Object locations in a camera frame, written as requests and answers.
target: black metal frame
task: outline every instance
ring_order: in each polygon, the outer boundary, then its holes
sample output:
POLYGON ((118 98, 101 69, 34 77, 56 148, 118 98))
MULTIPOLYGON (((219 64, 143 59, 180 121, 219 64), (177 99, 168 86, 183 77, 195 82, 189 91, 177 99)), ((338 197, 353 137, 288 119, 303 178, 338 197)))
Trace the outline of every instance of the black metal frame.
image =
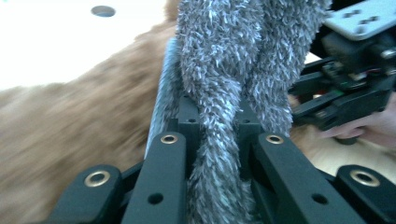
MULTIPOLYGON (((181 97, 179 106, 178 119, 154 138, 145 161, 122 174, 108 165, 82 172, 42 223, 186 223, 199 123, 190 98, 181 97), (103 172, 110 176, 104 183, 103 172)), ((242 107, 241 177, 251 181, 263 223, 396 223, 396 186, 384 176, 357 165, 326 175, 289 138, 264 133, 246 102, 242 107)))

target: human hand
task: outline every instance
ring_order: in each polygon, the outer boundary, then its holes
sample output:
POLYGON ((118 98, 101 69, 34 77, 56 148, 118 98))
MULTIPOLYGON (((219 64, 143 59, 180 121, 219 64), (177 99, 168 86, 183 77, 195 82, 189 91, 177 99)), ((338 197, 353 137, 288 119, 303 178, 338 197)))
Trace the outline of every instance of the human hand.
POLYGON ((396 93, 393 93, 383 112, 350 121, 328 131, 320 132, 322 138, 346 139, 360 137, 384 147, 396 147, 396 93))

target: screw hole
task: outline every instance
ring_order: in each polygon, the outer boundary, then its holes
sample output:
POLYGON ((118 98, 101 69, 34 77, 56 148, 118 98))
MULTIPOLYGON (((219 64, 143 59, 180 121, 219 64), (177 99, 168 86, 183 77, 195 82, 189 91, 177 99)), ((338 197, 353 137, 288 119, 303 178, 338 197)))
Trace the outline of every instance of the screw hole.
POLYGON ((350 176, 356 182, 368 187, 378 187, 380 185, 379 180, 374 175, 365 171, 353 170, 350 172, 350 176))
POLYGON ((151 204, 158 204, 163 201, 163 195, 161 193, 154 193, 148 196, 148 202, 151 204))
POLYGON ((177 142, 177 137, 174 135, 166 135, 161 138, 161 142, 163 142, 164 144, 174 144, 175 142, 177 142))
POLYGON ((97 6, 91 9, 91 13, 98 17, 112 17, 116 14, 116 10, 108 6, 97 6))
POLYGON ((321 203, 321 204, 327 204, 327 198, 321 194, 313 194, 312 195, 312 199, 316 202, 316 203, 321 203))
POLYGON ((277 135, 268 135, 265 139, 272 144, 282 144, 283 143, 283 138, 281 138, 280 136, 277 136, 277 135))
POLYGON ((110 178, 110 173, 107 171, 97 171, 88 175, 84 183, 87 187, 95 188, 104 185, 110 178))

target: brown fur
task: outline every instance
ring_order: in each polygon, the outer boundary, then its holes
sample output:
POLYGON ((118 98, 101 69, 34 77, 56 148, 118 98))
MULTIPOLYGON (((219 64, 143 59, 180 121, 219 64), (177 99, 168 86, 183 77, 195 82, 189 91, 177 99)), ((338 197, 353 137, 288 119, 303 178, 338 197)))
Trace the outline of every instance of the brown fur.
MULTIPOLYGON (((166 3, 164 23, 81 78, 0 92, 2 223, 46 218, 64 188, 90 166, 107 163, 125 170, 142 160, 165 44, 175 34, 177 3, 166 3)), ((348 150, 350 157, 350 151, 359 154, 359 149, 317 139, 311 127, 294 129, 291 135, 318 166, 326 161, 320 155, 330 157, 333 148, 348 150)), ((358 147, 370 152, 373 146, 358 147)), ((394 168, 394 154, 375 153, 386 162, 374 167, 394 168)))

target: gray fur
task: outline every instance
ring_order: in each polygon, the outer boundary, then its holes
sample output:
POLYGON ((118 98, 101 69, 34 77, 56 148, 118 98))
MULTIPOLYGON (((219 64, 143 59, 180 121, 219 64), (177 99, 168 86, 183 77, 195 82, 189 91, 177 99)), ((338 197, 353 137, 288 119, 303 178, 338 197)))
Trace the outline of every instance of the gray fur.
POLYGON ((183 85, 202 125, 188 184, 190 223, 256 222, 249 183, 239 178, 235 113, 246 97, 265 131, 289 135, 287 91, 304 67, 330 3, 181 1, 177 42, 167 50, 150 136, 164 131, 176 115, 183 85))

